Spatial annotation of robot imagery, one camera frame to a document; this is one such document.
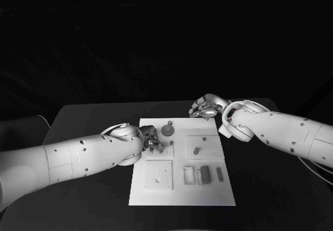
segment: cable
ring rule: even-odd
[[[311,168],[307,166],[307,164],[304,163],[304,161],[301,160],[301,162],[303,162],[303,164],[304,164],[304,166],[311,170]],[[313,170],[311,170],[311,172],[330,184],[330,185],[333,185],[333,183],[332,182],[329,182]]]
[[[327,171],[330,174],[333,174],[333,172],[330,172],[324,167],[321,167],[316,162],[311,161],[311,163],[319,166],[324,171]]]
[[[115,127],[120,126],[120,125],[125,125],[125,124],[114,125],[112,127],[110,127],[108,129],[105,129],[105,130],[102,131],[101,135],[105,134],[112,128],[115,128]]]

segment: small part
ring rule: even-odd
[[[164,136],[170,136],[174,132],[173,126],[171,126],[171,121],[167,122],[167,125],[161,127],[161,134]]]
[[[195,149],[193,154],[197,155],[197,152],[199,152],[199,148]]]
[[[202,186],[203,185],[203,180],[202,180],[202,171],[196,171],[196,185]]]
[[[219,176],[219,182],[223,181],[223,177],[222,177],[222,172],[221,172],[221,168],[216,168],[216,172],[218,172],[218,176]]]
[[[208,166],[202,166],[200,167],[200,171],[202,171],[202,180],[203,180],[203,184],[209,184],[210,181],[210,174],[209,174],[209,167]]]
[[[193,167],[184,167],[184,185],[193,186],[195,185],[195,177],[193,177]]]

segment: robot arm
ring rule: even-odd
[[[161,152],[154,126],[122,124],[110,135],[0,152],[0,212],[24,194],[65,180],[128,166],[148,147]]]
[[[231,102],[213,94],[206,94],[189,110],[190,117],[202,116],[206,120],[218,112],[222,113],[219,133],[225,137],[249,142],[255,135],[272,148],[333,167],[333,126],[271,112],[249,100]]]

